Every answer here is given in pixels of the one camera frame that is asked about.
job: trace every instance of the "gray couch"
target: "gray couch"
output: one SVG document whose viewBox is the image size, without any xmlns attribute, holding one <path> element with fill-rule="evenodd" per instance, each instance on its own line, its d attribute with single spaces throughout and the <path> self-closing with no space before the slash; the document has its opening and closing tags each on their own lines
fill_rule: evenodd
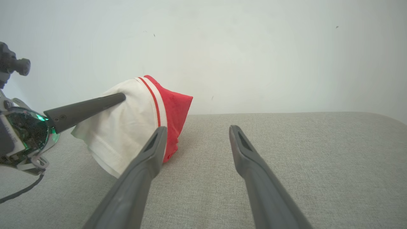
<svg viewBox="0 0 407 229">
<path fill-rule="evenodd" d="M 254 228 L 228 138 L 239 125 L 315 228 L 407 228 L 407 126 L 371 113 L 188 116 L 142 228 Z M 116 179 L 62 134 L 43 181 L 0 205 L 2 229 L 81 228 Z M 0 167 L 1 196 L 37 177 Z"/>
</svg>

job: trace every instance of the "white stripe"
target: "white stripe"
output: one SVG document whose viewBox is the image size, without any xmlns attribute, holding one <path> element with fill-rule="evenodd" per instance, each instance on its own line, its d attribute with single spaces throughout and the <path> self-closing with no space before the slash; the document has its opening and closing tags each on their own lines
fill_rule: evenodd
<svg viewBox="0 0 407 229">
<path fill-rule="evenodd" d="M 136 77 L 134 79 L 137 80 L 140 83 L 140 85 L 143 86 L 144 89 L 146 89 L 146 93 L 148 95 L 151 95 L 150 90 L 147 88 L 147 86 L 144 84 L 144 82 L 140 78 Z M 154 115 L 154 126 L 157 129 L 158 128 L 158 119 L 156 118 L 157 117 L 157 110 L 155 108 L 155 103 L 154 103 L 153 96 L 151 96 L 151 107 L 153 109 L 153 115 Z"/>
<path fill-rule="evenodd" d="M 143 77 L 143 80 L 147 83 L 150 89 L 153 91 L 155 99 L 157 100 L 158 111 L 160 112 L 160 122 L 161 126 L 167 126 L 167 113 L 165 112 L 164 101 L 162 100 L 160 91 L 157 87 L 146 77 Z"/>
</svg>

